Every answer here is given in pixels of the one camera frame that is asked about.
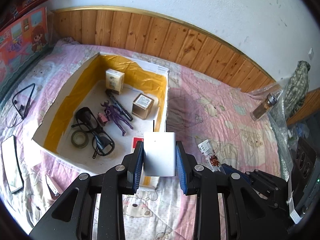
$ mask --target bottle with brown liquid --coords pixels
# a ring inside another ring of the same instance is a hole
[[[277,103],[277,99],[274,94],[269,93],[267,98],[263,100],[256,109],[254,109],[250,116],[254,121],[259,120],[265,113],[271,110],[271,108]]]

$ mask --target camera lens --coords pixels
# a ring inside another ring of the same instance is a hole
[[[297,151],[296,151],[296,159],[297,159],[297,160],[298,160],[299,157],[300,157],[300,153],[301,153],[301,150],[300,150],[300,148],[298,148]]]
[[[303,169],[303,177],[306,178],[310,172],[310,163],[307,163],[307,165]]]
[[[302,153],[300,156],[300,159],[299,159],[299,169],[302,169],[305,159],[306,159],[306,157],[305,157],[304,153]]]

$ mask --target bed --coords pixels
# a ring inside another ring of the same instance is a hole
[[[12,195],[1,165],[1,197],[27,233],[54,202],[48,197],[45,175],[52,176],[64,190],[81,172],[42,151],[31,143],[31,138],[62,85],[96,51],[169,68],[167,131],[176,133],[177,140],[182,141],[186,152],[193,154],[198,163],[206,165],[197,144],[209,139],[222,163],[241,171],[259,169],[280,176],[275,135],[267,117],[252,121],[249,112],[257,102],[248,94],[158,57],[64,39],[50,55],[29,69],[16,88],[18,91],[30,83],[36,84],[28,117],[12,129],[6,128],[4,118],[0,120],[0,141],[12,134],[17,137],[18,159],[25,181],[23,191]],[[9,107],[7,103],[3,113]],[[9,111],[7,120],[13,118],[14,113]],[[160,178],[156,191],[138,190],[134,196],[123,196],[123,205],[127,239],[192,239],[196,198],[182,194],[177,177]],[[221,238],[225,239],[223,212],[220,217]]]

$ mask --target smartphone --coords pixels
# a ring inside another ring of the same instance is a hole
[[[7,138],[1,144],[2,160],[5,175],[11,193],[15,193],[23,189],[23,179],[19,167],[16,138],[14,135]]]

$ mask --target sunglasses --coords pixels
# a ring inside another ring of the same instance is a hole
[[[71,125],[72,128],[80,127],[84,132],[91,133],[93,135],[92,147],[94,149],[93,159],[97,155],[107,156],[115,148],[115,142],[112,138],[103,130],[101,125],[88,107],[83,107],[76,112],[75,115],[77,124]]]

